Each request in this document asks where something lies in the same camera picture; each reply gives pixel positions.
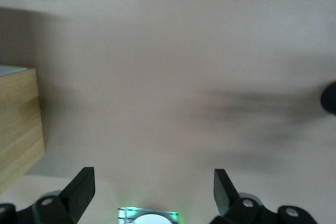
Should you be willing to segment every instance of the black object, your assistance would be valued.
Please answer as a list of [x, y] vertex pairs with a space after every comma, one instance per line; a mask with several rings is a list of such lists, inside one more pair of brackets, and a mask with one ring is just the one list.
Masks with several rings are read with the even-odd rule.
[[215, 169], [214, 197], [220, 216], [211, 224], [317, 224], [299, 207], [281, 206], [276, 214], [252, 198], [240, 197], [223, 169]]
[[323, 91], [321, 105], [326, 111], [336, 115], [336, 82], [327, 86]]
[[76, 224], [95, 195], [93, 167], [83, 168], [59, 195], [45, 196], [16, 212], [0, 204], [1, 224]]

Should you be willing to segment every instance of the metal screw head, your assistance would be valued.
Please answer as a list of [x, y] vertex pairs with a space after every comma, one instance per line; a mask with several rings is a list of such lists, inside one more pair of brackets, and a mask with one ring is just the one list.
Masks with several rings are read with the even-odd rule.
[[249, 200], [249, 199], [244, 199], [243, 200], [243, 205], [245, 207], [253, 207], [253, 202], [251, 200]]
[[286, 213], [292, 217], [298, 217], [299, 213], [294, 208], [286, 208]]
[[46, 205], [50, 204], [52, 201], [53, 201], [52, 198], [47, 198], [44, 201], [42, 201], [41, 205], [46, 206]]

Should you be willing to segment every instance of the wooden block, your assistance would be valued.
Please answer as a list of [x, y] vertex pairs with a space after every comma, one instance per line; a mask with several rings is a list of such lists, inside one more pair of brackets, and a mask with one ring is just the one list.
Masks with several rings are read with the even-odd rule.
[[0, 77], [0, 194], [44, 153], [35, 69]]

